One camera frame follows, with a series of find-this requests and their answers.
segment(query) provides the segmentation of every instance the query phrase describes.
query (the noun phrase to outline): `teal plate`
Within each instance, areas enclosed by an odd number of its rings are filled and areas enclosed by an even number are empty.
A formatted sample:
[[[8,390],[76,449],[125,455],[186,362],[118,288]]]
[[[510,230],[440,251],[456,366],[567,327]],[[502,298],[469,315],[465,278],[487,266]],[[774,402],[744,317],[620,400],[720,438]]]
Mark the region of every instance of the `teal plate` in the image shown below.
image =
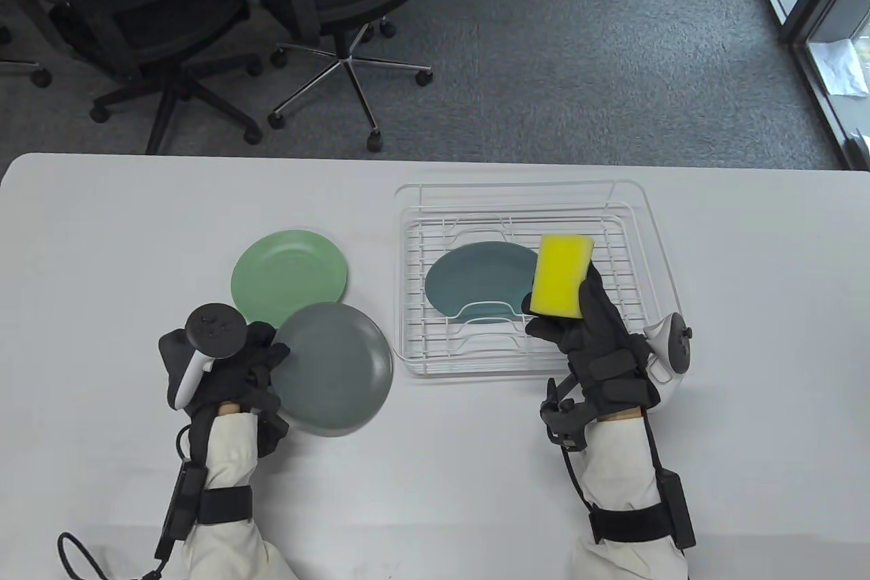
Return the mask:
[[[392,351],[355,307],[318,303],[277,331],[290,354],[271,373],[281,408],[303,430],[336,437],[376,415],[392,385]]]
[[[512,242],[464,245],[432,265],[425,280],[426,298],[454,322],[516,320],[522,315],[523,297],[532,291],[537,264],[534,251]]]
[[[230,291],[248,322],[279,328],[296,310],[338,301],[347,262],[338,247],[311,231],[279,231],[254,242],[232,270]]]

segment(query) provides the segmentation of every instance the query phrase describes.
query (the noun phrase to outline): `white sleeve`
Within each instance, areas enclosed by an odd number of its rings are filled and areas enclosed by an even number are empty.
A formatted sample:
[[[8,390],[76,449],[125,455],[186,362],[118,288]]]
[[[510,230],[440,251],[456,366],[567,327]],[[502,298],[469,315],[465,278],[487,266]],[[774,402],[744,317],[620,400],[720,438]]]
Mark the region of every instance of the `white sleeve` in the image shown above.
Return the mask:
[[[215,418],[206,466],[205,489],[248,484],[257,468],[257,415]],[[193,526],[183,555],[190,580],[296,580],[279,550],[263,541],[252,520]]]
[[[659,502],[655,467],[643,419],[587,427],[587,467],[580,486],[603,509],[643,509]],[[686,580],[686,558],[670,536],[653,542],[595,543],[591,529],[574,549],[575,580]]]

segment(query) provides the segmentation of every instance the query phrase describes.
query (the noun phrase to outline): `chair wheel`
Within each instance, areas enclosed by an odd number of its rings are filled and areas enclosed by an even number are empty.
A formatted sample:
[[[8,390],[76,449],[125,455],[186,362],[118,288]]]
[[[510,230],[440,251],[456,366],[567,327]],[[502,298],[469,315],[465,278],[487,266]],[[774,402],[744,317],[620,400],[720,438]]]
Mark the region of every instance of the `chair wheel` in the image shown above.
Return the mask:
[[[391,39],[398,32],[398,29],[396,29],[396,26],[394,24],[392,24],[391,22],[389,22],[388,20],[381,21],[380,30],[381,30],[381,36],[383,36],[383,38],[386,38],[386,39]]]
[[[366,33],[363,34],[363,38],[360,39],[362,43],[368,43],[375,37],[375,27],[372,23],[369,23],[366,27]]]
[[[267,120],[269,120],[269,126],[273,129],[283,129],[283,115],[269,114]]]
[[[52,73],[46,68],[39,68],[31,73],[31,82],[37,88],[49,88],[52,85]]]
[[[378,129],[374,129],[369,133],[369,139],[366,141],[366,149],[375,154],[383,149],[383,136]]]
[[[90,119],[94,120],[94,122],[103,124],[106,120],[109,120],[109,115],[111,115],[111,113],[109,113],[109,110],[106,107],[93,107],[93,109],[90,110],[89,115]]]
[[[435,73],[432,73],[432,70],[420,70],[414,79],[417,80],[418,86],[429,86],[435,79]]]
[[[281,48],[276,49],[270,56],[269,62],[274,67],[285,67],[287,65],[287,52],[283,51]]]
[[[245,66],[245,71],[249,77],[259,77],[263,74],[263,63],[260,62],[259,58],[256,58]]]
[[[245,142],[249,145],[259,145],[263,139],[263,132],[259,129],[245,129]]]

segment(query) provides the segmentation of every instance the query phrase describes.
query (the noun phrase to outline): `wire dish rack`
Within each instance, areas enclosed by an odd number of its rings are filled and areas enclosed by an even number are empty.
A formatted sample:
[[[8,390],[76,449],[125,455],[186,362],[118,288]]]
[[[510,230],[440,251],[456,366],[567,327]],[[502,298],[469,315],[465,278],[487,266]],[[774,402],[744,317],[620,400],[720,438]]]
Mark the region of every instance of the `wire dish rack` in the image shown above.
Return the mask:
[[[538,251],[541,235],[588,235],[593,262],[630,332],[674,311],[680,300],[659,229],[633,180],[532,184],[409,184],[396,192],[400,216],[397,355],[422,376],[549,374],[566,370],[553,344],[525,334],[531,319],[506,303],[504,318],[460,321],[425,295],[432,265],[472,242],[507,241]]]

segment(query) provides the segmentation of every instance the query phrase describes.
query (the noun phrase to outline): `gray plate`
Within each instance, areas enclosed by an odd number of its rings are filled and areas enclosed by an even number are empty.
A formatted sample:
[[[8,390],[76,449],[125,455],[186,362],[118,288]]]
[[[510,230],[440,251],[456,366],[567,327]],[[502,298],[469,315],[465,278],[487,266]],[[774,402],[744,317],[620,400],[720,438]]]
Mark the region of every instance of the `gray plate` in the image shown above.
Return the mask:
[[[512,242],[474,242],[441,256],[426,275],[429,303],[455,322],[519,319],[532,291],[538,255]],[[476,301],[502,301],[463,307]]]
[[[392,384],[392,351],[364,313],[342,303],[315,303],[275,335],[290,355],[273,371],[281,407],[299,426],[335,437],[378,413]]]

